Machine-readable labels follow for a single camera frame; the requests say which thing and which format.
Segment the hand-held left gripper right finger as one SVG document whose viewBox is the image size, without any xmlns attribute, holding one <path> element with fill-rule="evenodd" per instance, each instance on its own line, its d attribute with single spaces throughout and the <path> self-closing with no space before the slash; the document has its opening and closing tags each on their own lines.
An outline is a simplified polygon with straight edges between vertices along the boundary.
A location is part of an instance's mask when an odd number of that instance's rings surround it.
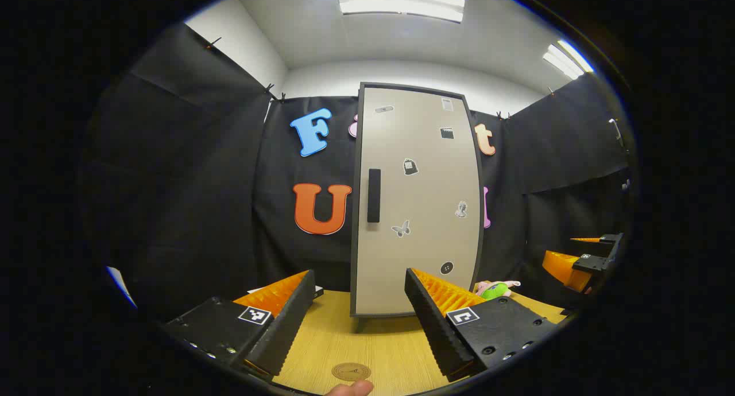
<svg viewBox="0 0 735 396">
<path fill-rule="evenodd" d="M 404 291 L 449 381 L 497 373 L 561 327 L 507 295 L 486 300 L 414 268 L 406 270 Z"/>
</svg>

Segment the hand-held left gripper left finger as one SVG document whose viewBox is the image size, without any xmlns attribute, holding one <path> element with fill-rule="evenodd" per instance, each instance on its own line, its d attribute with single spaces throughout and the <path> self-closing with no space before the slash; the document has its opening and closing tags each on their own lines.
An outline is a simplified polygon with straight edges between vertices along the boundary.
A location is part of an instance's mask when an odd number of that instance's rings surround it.
<svg viewBox="0 0 735 396">
<path fill-rule="evenodd" d="M 301 271 L 236 300 L 211 297 L 163 326 L 224 369 L 278 376 L 316 294 L 315 272 Z"/>
</svg>

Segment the round brown coaster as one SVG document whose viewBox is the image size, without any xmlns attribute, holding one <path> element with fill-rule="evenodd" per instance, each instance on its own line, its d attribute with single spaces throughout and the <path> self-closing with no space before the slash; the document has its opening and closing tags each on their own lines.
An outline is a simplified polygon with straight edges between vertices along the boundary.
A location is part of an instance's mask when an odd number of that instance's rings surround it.
<svg viewBox="0 0 735 396">
<path fill-rule="evenodd" d="M 333 366 L 331 374 L 342 381 L 360 381 L 370 378 L 371 369 L 364 364 L 346 362 Z"/>
</svg>

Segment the black door handle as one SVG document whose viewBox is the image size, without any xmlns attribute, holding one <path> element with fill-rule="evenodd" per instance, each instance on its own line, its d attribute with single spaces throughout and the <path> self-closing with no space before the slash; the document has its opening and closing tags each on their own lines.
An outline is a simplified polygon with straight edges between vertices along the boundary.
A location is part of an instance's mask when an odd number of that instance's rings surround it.
<svg viewBox="0 0 735 396">
<path fill-rule="evenodd" d="M 368 169 L 367 222 L 379 223 L 381 215 L 381 170 Z"/>
</svg>

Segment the pink and green plush toy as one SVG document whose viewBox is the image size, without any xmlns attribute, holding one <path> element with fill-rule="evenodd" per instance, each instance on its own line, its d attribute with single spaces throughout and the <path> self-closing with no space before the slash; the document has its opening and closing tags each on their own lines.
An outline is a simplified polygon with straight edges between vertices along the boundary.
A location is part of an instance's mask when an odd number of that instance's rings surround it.
<svg viewBox="0 0 735 396">
<path fill-rule="evenodd" d="M 521 286 L 520 281 L 481 281 L 474 288 L 473 293 L 485 300 L 494 300 L 499 297 L 511 297 L 512 288 Z"/>
</svg>

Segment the black backdrop cloth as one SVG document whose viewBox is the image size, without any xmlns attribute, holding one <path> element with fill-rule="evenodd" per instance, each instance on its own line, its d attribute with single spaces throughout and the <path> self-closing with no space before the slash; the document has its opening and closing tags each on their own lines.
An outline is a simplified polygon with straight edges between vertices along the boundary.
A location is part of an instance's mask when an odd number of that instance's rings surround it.
<svg viewBox="0 0 735 396">
<path fill-rule="evenodd" d="M 630 179 L 608 87 L 586 74 L 504 119 L 436 85 L 360 77 L 347 95 L 271 98 L 184 23 L 103 95 L 80 192 L 92 253 L 142 312 L 313 270 L 349 315 L 409 317 L 407 267 L 461 287 L 519 280 L 578 309 L 543 269 L 571 238 L 629 235 Z M 368 223 L 368 169 L 381 215 Z"/>
</svg>

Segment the white sheet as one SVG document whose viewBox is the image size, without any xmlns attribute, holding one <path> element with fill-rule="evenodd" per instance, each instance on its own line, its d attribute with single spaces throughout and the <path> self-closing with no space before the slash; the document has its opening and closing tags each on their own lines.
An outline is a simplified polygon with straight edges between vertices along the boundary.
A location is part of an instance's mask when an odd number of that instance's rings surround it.
<svg viewBox="0 0 735 396">
<path fill-rule="evenodd" d="M 107 267 L 107 273 L 110 278 L 112 278 L 114 284 L 117 286 L 117 289 L 121 292 L 126 301 L 132 306 L 133 309 L 137 309 L 138 306 L 136 302 L 134 302 L 130 291 L 127 289 L 121 271 L 115 267 Z"/>
</svg>

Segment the small ceiling light panel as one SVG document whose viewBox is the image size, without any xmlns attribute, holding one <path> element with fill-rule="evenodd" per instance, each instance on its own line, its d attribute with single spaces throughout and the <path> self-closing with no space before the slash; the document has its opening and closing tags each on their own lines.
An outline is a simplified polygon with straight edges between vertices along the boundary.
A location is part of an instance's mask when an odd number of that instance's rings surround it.
<svg viewBox="0 0 735 396">
<path fill-rule="evenodd" d="M 586 73 L 595 72 L 585 57 L 574 46 L 561 38 L 556 43 L 549 45 L 541 58 L 571 80 L 576 80 Z"/>
</svg>

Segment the large ceiling light panel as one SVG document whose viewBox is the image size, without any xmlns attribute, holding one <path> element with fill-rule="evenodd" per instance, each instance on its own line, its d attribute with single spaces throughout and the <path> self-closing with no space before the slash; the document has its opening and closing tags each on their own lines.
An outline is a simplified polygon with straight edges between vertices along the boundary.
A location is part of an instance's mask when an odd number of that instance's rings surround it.
<svg viewBox="0 0 735 396">
<path fill-rule="evenodd" d="M 466 0 L 338 0 L 342 14 L 404 14 L 461 23 Z"/>
</svg>

